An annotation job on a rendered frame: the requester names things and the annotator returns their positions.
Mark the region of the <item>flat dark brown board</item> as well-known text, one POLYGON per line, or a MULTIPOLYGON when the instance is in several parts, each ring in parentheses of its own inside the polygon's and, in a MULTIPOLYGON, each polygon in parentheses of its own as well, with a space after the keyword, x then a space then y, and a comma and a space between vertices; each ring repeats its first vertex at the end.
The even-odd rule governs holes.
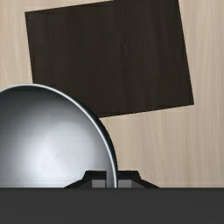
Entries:
POLYGON ((194 103, 179 0, 109 0, 24 15, 33 81, 97 116, 194 103))

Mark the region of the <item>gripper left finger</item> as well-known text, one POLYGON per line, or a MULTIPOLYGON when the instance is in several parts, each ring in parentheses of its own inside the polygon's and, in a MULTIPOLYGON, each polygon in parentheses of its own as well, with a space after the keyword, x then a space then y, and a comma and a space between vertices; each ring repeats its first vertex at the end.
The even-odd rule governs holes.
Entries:
POLYGON ((107 173, 105 171, 86 171, 83 178, 66 188, 106 188, 107 173))

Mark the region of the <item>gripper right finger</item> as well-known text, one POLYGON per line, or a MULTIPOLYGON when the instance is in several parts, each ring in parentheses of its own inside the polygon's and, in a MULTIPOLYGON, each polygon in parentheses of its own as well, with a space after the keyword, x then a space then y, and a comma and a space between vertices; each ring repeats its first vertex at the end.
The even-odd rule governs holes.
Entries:
POLYGON ((156 185, 141 179, 138 171, 119 171, 119 188, 157 188, 156 185))

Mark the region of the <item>grey porcelain bowl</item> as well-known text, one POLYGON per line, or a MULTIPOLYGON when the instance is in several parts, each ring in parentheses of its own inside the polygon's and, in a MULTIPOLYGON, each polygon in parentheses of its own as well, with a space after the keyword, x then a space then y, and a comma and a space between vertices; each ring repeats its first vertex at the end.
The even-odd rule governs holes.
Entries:
POLYGON ((117 187, 114 146, 91 110, 43 85, 0 90, 0 187, 65 187, 87 171, 117 187))

